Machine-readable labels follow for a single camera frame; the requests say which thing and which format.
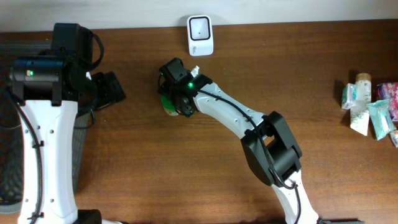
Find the green bottle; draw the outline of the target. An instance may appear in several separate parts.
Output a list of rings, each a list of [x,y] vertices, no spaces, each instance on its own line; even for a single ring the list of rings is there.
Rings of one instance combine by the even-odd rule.
[[[161,102],[164,111],[169,115],[169,116],[178,116],[178,113],[175,110],[174,105],[172,104],[172,101],[170,98],[161,95]]]

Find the small teal gum pack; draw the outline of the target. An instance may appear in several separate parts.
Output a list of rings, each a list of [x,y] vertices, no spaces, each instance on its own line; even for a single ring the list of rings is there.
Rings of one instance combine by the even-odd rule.
[[[349,110],[353,105],[356,99],[356,85],[352,83],[348,83],[342,92],[341,97],[341,108],[344,110]]]

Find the white tube with cork cap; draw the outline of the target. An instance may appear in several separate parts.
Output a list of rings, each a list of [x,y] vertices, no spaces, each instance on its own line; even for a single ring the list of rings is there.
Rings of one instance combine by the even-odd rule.
[[[350,109],[350,128],[367,136],[369,128],[369,110],[367,104],[371,102],[371,76],[359,73],[356,76],[356,99]]]

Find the teal wipes packet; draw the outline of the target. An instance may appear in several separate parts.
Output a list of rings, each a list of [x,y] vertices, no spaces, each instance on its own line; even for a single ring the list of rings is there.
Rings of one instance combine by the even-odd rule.
[[[389,113],[389,100],[377,100],[374,103],[368,103],[366,106],[378,141],[396,130]]]

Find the red purple tissue pack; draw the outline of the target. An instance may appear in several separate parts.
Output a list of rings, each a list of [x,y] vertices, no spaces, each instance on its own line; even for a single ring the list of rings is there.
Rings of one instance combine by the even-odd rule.
[[[397,82],[381,83],[376,86],[376,98],[388,100],[391,120],[397,121]]]

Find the orange snack packet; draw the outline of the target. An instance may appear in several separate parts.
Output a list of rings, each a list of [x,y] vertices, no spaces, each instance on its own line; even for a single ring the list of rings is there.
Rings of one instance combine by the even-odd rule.
[[[390,137],[393,145],[398,148],[398,130],[390,132]]]

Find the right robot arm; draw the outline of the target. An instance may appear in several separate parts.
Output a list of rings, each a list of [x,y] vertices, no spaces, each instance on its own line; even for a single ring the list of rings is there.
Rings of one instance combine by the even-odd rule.
[[[326,222],[309,201],[302,182],[302,151],[281,114],[244,106],[198,67],[186,69],[179,58],[167,62],[159,72],[158,91],[171,101],[177,114],[207,114],[237,135],[252,173],[273,188],[286,223]]]

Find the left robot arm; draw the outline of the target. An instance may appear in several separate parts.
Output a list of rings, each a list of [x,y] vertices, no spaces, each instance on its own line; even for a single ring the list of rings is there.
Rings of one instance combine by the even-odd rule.
[[[75,120],[125,99],[113,72],[95,73],[101,39],[79,24],[57,23],[48,50],[21,56],[10,71],[8,95],[24,141],[24,188],[19,223],[103,223],[97,209],[80,210],[72,179]]]

